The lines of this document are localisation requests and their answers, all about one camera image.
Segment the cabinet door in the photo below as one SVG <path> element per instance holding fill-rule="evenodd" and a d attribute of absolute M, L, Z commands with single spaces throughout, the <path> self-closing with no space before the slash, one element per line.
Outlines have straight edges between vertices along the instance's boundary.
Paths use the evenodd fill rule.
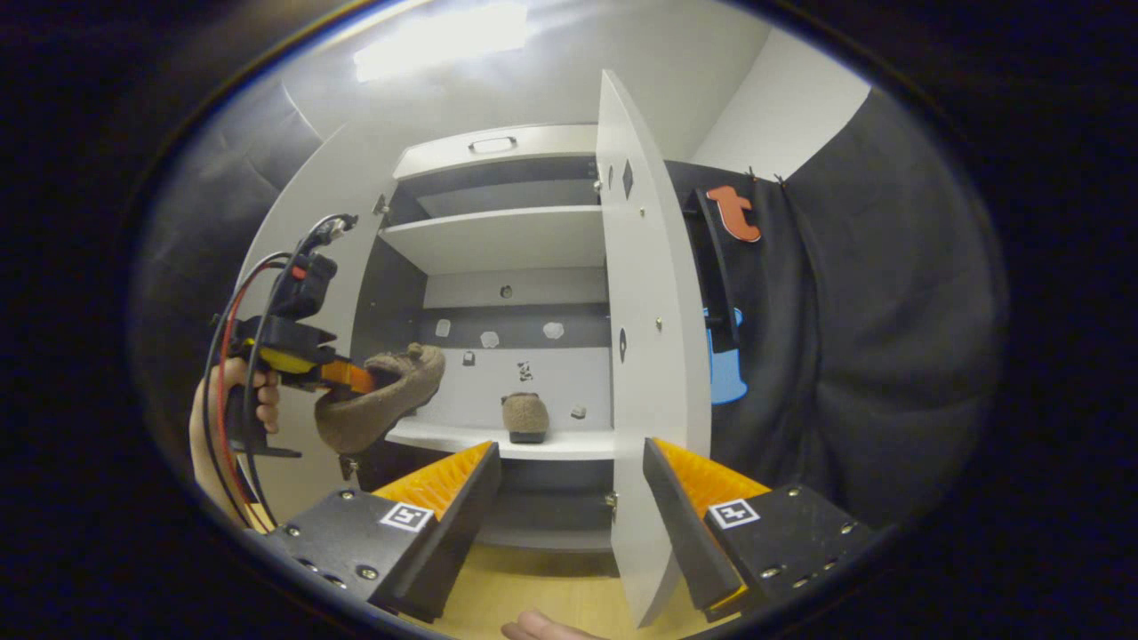
<path fill-rule="evenodd" d="M 711 392 L 695 261 L 652 134 L 602 73 L 596 162 L 612 319 L 612 551 L 634 622 L 652 622 L 679 569 L 642 470 L 644 438 L 707 456 Z"/>

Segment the white shelf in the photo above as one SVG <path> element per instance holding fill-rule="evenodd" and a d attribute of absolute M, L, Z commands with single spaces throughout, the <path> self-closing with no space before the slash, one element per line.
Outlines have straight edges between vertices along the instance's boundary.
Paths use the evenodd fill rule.
<path fill-rule="evenodd" d="M 407 147 L 391 177 L 406 180 L 438 171 L 502 161 L 592 156 L 595 153 L 595 124 L 508 126 Z"/>
<path fill-rule="evenodd" d="M 387 434 L 388 442 L 456 452 L 494 440 L 498 456 L 516 460 L 609 460 L 612 430 L 550 430 L 542 444 L 514 444 L 504 428 L 460 427 L 403 418 Z"/>
<path fill-rule="evenodd" d="M 379 237 L 428 276 L 604 265 L 600 206 L 489 211 L 397 224 Z"/>

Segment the brown slipper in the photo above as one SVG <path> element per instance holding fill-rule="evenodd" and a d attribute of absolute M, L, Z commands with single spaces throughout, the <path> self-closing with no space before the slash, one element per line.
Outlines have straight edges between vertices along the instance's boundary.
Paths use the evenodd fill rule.
<path fill-rule="evenodd" d="M 550 413 L 536 393 L 512 393 L 502 396 L 502 422 L 510 442 L 538 444 L 550 430 Z"/>
<path fill-rule="evenodd" d="M 387 435 L 412 410 L 427 404 L 443 379 L 446 359 L 437 346 L 411 343 L 406 353 L 382 353 L 364 368 L 380 388 L 352 400 L 337 401 L 327 393 L 316 401 L 316 430 L 337 453 L 358 453 Z"/>

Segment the cabinet handle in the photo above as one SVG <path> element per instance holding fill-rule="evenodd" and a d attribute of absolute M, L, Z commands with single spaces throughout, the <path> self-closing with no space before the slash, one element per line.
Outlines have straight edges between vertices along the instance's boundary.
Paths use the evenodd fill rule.
<path fill-rule="evenodd" d="M 503 148 L 497 148 L 498 147 L 497 145 L 493 146 L 493 148 L 489 148 L 489 149 L 479 149 L 478 148 L 479 145 L 484 145 L 485 146 L 488 142 L 496 142 L 498 140 L 506 140 L 506 141 L 510 142 L 510 145 L 508 147 L 505 147 L 504 149 Z M 485 140 L 475 140 L 473 142 L 471 142 L 470 145 L 468 145 L 467 148 L 470 149 L 471 154 L 493 154 L 493 153 L 506 151 L 506 150 L 516 148 L 517 146 L 518 146 L 518 139 L 517 138 L 514 138 L 513 136 L 504 136 L 502 138 L 487 138 Z"/>

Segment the black cable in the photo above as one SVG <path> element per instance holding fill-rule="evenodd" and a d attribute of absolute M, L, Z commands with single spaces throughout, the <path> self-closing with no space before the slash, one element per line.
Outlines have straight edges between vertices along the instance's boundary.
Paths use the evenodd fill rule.
<path fill-rule="evenodd" d="M 245 509 L 242 504 L 233 498 L 233 493 L 229 490 L 229 485 L 225 484 L 225 476 L 221 473 L 221 465 L 217 462 L 217 451 L 213 445 L 213 434 L 209 430 L 209 389 L 213 385 L 209 384 L 209 372 L 214 368 L 214 359 L 217 358 L 217 350 L 221 346 L 221 337 L 225 330 L 225 323 L 229 321 L 229 314 L 233 311 L 233 303 L 237 301 L 238 293 L 248 287 L 253 278 L 261 271 L 263 266 L 277 268 L 282 266 L 281 263 L 270 264 L 271 261 L 279 257 L 287 257 L 289 254 L 286 252 L 277 252 L 274 254 L 267 255 L 261 259 L 257 264 L 253 266 L 245 279 L 233 289 L 233 294 L 229 296 L 229 302 L 225 303 L 225 310 L 221 314 L 221 319 L 217 321 L 217 328 L 214 330 L 213 340 L 209 343 L 209 354 L 206 356 L 206 370 L 201 376 L 204 388 L 201 389 L 201 425 L 205 428 L 206 435 L 206 449 L 209 451 L 209 461 L 213 462 L 214 471 L 217 474 L 217 479 L 221 481 L 221 487 L 225 491 L 225 498 L 229 499 L 230 504 L 237 510 L 237 515 L 240 516 L 241 522 L 245 526 L 253 528 L 249 524 L 249 519 L 245 516 Z"/>
<path fill-rule="evenodd" d="M 254 421 L 257 419 L 256 404 L 254 403 L 254 388 L 253 378 L 256 375 L 257 359 L 261 356 L 261 342 L 265 333 L 265 319 L 269 318 L 269 312 L 272 310 L 273 300 L 277 297 L 277 290 L 280 289 L 281 284 L 289 277 L 292 272 L 292 266 L 296 264 L 296 259 L 302 254 L 307 253 L 311 248 L 319 244 L 329 244 L 332 241 L 331 228 L 329 228 L 325 233 L 327 236 L 322 241 L 313 244 L 318 232 L 322 230 L 325 224 L 331 223 L 333 220 L 344 220 L 348 223 L 347 229 L 355 225 L 357 216 L 348 214 L 333 214 L 321 219 L 316 222 L 312 229 L 300 238 L 300 241 L 296 244 L 296 249 L 289 255 L 288 262 L 284 263 L 284 270 L 278 276 L 277 280 L 273 281 L 272 289 L 269 290 L 269 300 L 265 301 L 265 312 L 261 314 L 261 322 L 257 325 L 256 336 L 253 338 L 253 348 L 249 351 L 249 372 L 245 378 L 245 395 L 242 396 L 242 425 L 247 428 L 251 428 Z M 245 434 L 241 434 L 245 442 L 245 460 L 249 465 L 249 482 L 253 484 L 253 491 L 257 494 L 257 499 L 261 501 L 261 508 L 264 509 L 265 516 L 269 518 L 269 525 L 272 527 L 277 526 L 277 518 L 273 517 L 272 510 L 269 509 L 269 500 L 265 499 L 265 492 L 261 489 L 261 476 L 257 474 L 257 463 L 255 461 L 256 456 L 249 452 L 249 441 Z"/>

